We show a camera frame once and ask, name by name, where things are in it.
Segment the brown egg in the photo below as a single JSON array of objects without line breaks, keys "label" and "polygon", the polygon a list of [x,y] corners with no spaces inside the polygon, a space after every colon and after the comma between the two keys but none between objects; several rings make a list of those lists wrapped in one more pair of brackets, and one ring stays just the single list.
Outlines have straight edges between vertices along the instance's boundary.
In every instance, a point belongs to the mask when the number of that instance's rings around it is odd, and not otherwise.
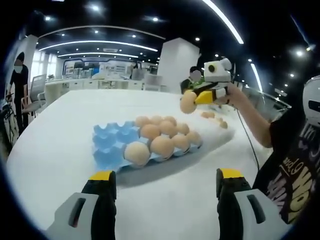
[{"label": "brown egg", "polygon": [[206,111],[204,111],[203,113],[201,113],[201,117],[208,119],[209,114]]},{"label": "brown egg", "polygon": [[156,115],[153,116],[150,120],[152,124],[159,125],[163,121],[163,118],[161,116]]},{"label": "brown egg", "polygon": [[140,136],[153,140],[156,137],[160,136],[160,128],[157,125],[146,124],[140,129]]},{"label": "brown egg", "polygon": [[200,146],[202,145],[202,139],[199,133],[196,131],[190,131],[186,137],[189,139],[190,143]]},{"label": "brown egg", "polygon": [[190,132],[188,125],[182,122],[178,122],[176,124],[176,129],[178,130],[178,133],[181,133],[184,135],[187,135]]},{"label": "brown egg", "polygon": [[174,141],[166,136],[157,136],[150,145],[150,151],[161,155],[164,159],[170,158],[174,149]]},{"label": "brown egg", "polygon": [[160,131],[162,134],[169,135],[170,138],[177,135],[177,133],[178,133],[177,128],[173,125],[172,122],[170,122],[168,120],[162,121],[159,125],[159,128],[160,128]]},{"label": "brown egg", "polygon": [[214,119],[215,116],[216,116],[213,111],[207,111],[206,113],[207,113],[208,117],[209,117],[209,118],[212,118],[212,119]]},{"label": "brown egg", "polygon": [[142,142],[134,141],[128,144],[124,150],[124,159],[137,165],[144,166],[149,161],[150,151]]},{"label": "brown egg", "polygon": [[220,122],[220,127],[223,129],[227,129],[228,128],[228,123],[226,121],[221,121]]},{"label": "brown egg", "polygon": [[151,121],[146,116],[138,116],[134,122],[135,126],[141,128],[144,125],[151,124]]},{"label": "brown egg", "polygon": [[165,116],[163,120],[170,121],[174,126],[177,126],[177,120],[173,116]]},{"label": "brown egg", "polygon": [[196,99],[197,95],[193,91],[185,92],[180,100],[180,110],[184,114],[193,113],[197,108],[197,105],[195,104]]},{"label": "brown egg", "polygon": [[190,148],[190,142],[187,136],[182,134],[177,134],[172,138],[174,146],[182,151],[187,151]]}]

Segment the egg tray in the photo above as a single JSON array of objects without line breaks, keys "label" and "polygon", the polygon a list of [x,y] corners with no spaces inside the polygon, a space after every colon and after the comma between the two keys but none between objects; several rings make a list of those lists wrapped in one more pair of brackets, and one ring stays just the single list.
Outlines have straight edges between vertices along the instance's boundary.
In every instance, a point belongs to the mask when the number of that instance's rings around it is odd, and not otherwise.
[{"label": "egg tray", "polygon": [[[125,149],[132,142],[141,142],[150,147],[151,141],[148,138],[139,136],[139,127],[134,121],[126,121],[120,126],[116,122],[108,123],[105,128],[95,125],[93,127],[93,157],[96,162],[97,171],[119,171],[124,167],[141,168],[124,158]],[[186,153],[193,153],[199,146],[190,144],[190,148],[183,152],[175,147],[171,157],[164,159],[161,155],[151,152],[146,165],[167,161],[168,159],[180,157]]]}]

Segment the black ceiling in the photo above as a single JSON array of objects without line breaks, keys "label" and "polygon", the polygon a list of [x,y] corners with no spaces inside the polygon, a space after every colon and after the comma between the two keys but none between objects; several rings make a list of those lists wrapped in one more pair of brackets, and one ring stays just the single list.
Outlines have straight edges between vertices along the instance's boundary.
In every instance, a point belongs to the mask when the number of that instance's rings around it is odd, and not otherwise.
[{"label": "black ceiling", "polygon": [[[248,59],[257,67],[264,92],[278,96],[275,88],[285,90],[290,97],[302,88],[312,75],[319,74],[320,31],[319,20],[313,2],[274,1],[274,0],[212,0],[228,17],[242,37],[239,44],[222,20],[202,0],[65,0],[64,2],[45,1],[34,11],[27,24],[27,34],[42,36],[63,28],[87,25],[112,25],[149,32],[165,38],[141,32],[89,27],[69,29],[46,35],[39,39],[38,49],[53,44],[80,40],[107,40],[138,44],[155,48],[159,52],[136,47],[79,43],[50,48],[59,54],[83,51],[96,52],[97,48],[122,49],[123,54],[139,55],[139,59],[151,62],[160,56],[162,44],[174,38],[183,38],[200,47],[202,56],[198,65],[215,59],[214,55],[226,56],[237,65],[237,79],[245,80],[250,86],[258,88],[255,75]],[[90,6],[99,7],[99,12]],[[314,45],[311,51],[308,46]],[[296,51],[304,51],[297,57]]]}]

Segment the white table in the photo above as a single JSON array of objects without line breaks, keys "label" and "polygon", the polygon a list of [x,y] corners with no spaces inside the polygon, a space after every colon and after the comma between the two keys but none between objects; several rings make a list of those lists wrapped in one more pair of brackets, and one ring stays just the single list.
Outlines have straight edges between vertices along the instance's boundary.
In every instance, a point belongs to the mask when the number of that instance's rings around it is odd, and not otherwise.
[{"label": "white table", "polygon": [[[218,114],[230,126],[225,130],[198,110],[180,112],[179,99],[163,92],[78,90],[49,105],[20,136],[7,162],[13,190],[31,221],[47,229],[59,205],[95,172],[95,124],[172,115],[199,131],[204,145],[199,153],[117,176],[116,239],[219,239],[216,169],[238,169],[252,184],[257,167],[235,111],[223,107]],[[259,155],[254,140],[253,145]]]}]

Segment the hand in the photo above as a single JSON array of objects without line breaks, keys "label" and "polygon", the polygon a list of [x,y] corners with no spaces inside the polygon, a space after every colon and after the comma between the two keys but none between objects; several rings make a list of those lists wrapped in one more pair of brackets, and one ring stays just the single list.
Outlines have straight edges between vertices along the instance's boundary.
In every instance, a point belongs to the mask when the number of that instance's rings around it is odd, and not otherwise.
[{"label": "hand", "polygon": [[221,104],[229,104],[238,109],[248,101],[248,98],[236,85],[230,82],[227,86],[226,95],[216,101]]}]

